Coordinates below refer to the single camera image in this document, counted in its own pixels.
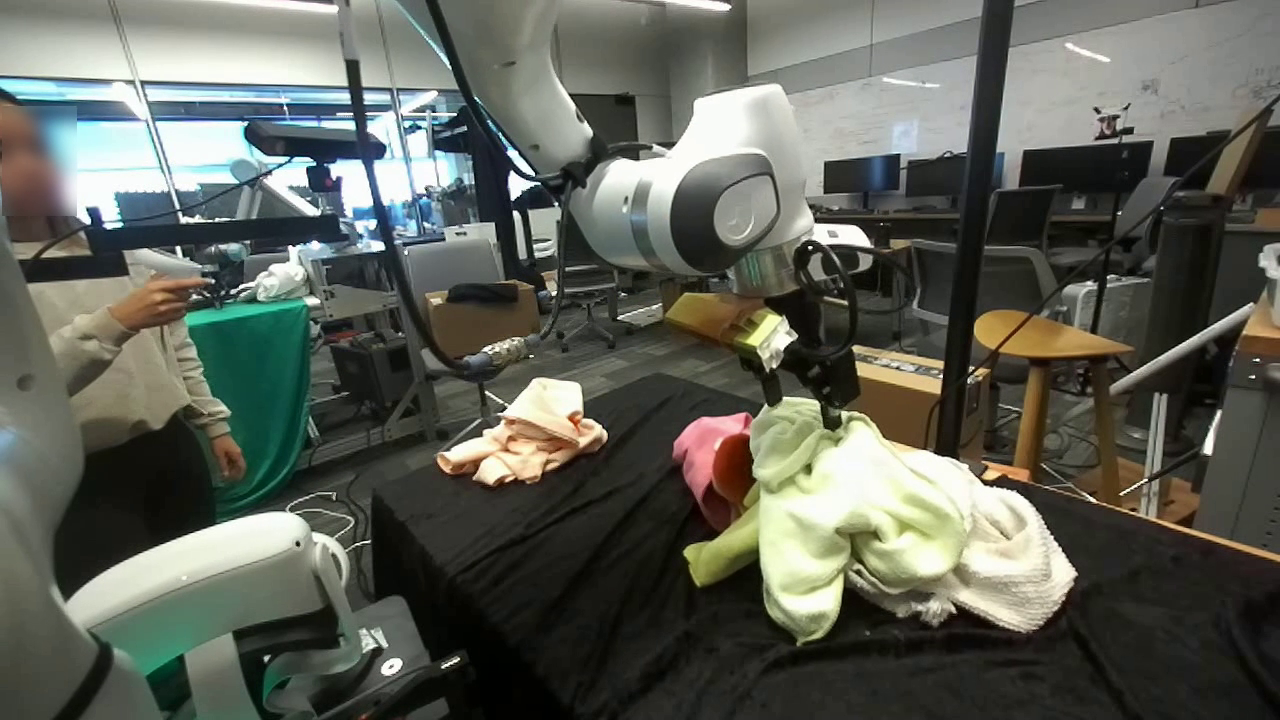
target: wooden stool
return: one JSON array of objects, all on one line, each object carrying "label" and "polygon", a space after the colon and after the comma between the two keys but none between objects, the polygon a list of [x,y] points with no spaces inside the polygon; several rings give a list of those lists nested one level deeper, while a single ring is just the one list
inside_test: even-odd
[{"label": "wooden stool", "polygon": [[1107,337],[1093,337],[1073,322],[1056,322],[1027,313],[984,313],[972,322],[972,341],[984,346],[999,346],[999,357],[1027,360],[1027,393],[1022,393],[1022,415],[1014,425],[1014,450],[1010,463],[1035,475],[1040,467],[1040,442],[1043,442],[1043,418],[1049,418],[1049,374],[1051,362],[1088,362],[1093,384],[1093,418],[1095,418],[1095,467],[1100,485],[1095,494],[1102,504],[1118,504],[1118,471],[1117,471],[1117,415],[1113,415],[1113,393],[1107,393],[1107,360],[1127,357],[1127,343],[1117,343]]}]

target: desk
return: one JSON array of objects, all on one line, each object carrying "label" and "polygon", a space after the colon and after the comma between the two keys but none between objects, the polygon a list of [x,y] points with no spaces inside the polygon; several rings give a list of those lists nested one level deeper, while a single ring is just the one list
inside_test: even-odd
[{"label": "desk", "polygon": [[209,387],[230,406],[230,432],[246,458],[246,475],[220,486],[223,514],[252,511],[301,458],[310,373],[308,327],[301,301],[188,313]]},{"label": "desk", "polygon": [[694,591],[681,547],[707,529],[667,448],[739,406],[649,374],[590,398],[607,448],[534,486],[385,478],[376,586],[410,603],[432,651],[467,651],[492,714],[1280,713],[1274,563],[1043,486],[1020,490],[1079,583],[1035,636],[972,616],[923,627],[846,596],[834,630],[795,647],[763,616],[759,570]]}]

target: black table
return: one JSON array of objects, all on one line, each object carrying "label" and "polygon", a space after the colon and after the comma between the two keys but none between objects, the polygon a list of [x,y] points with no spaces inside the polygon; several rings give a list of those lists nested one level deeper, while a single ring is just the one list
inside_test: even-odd
[{"label": "black table", "polygon": [[681,547],[707,529],[667,448],[739,406],[651,374],[595,398],[607,448],[534,486],[389,478],[376,586],[410,603],[436,656],[472,656],[492,714],[1280,714],[1274,563],[1040,486],[1020,490],[1079,583],[1035,636],[851,596],[795,647],[755,570],[694,591]]}]

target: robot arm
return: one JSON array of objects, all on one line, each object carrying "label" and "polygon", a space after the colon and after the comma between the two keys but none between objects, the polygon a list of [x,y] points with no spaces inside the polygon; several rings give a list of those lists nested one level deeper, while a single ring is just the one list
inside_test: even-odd
[{"label": "robot arm", "polygon": [[[735,290],[766,297],[795,331],[780,366],[823,406],[842,406],[854,395],[851,337],[826,341],[818,282],[802,273],[816,250],[802,247],[826,232],[869,238],[813,225],[786,94],[777,83],[702,94],[673,152],[604,156],[551,68],[556,4],[399,0],[472,112],[546,180],[600,261],[661,274],[729,273]],[[777,366],[755,373],[771,398]]]},{"label": "robot arm", "polygon": [[323,613],[342,613],[337,627],[346,630],[342,552],[314,540],[295,511],[228,521],[113,563],[68,613],[143,675],[228,630]]}]

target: ceiling light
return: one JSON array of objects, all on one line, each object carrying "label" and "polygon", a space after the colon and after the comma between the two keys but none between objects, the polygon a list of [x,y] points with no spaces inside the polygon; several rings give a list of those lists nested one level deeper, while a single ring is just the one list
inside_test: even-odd
[{"label": "ceiling light", "polygon": [[1095,62],[1113,62],[1113,57],[1095,51],[1095,47],[1084,47],[1084,45],[1063,45],[1067,51],[1084,57],[1084,59],[1095,59]]},{"label": "ceiling light", "polygon": [[694,13],[733,13],[729,0],[661,0],[661,4],[694,6]]},{"label": "ceiling light", "polygon": [[216,4],[337,16],[337,0],[216,0]]},{"label": "ceiling light", "polygon": [[911,77],[881,77],[881,83],[893,83],[893,87],[941,87],[941,83],[911,78]]}]

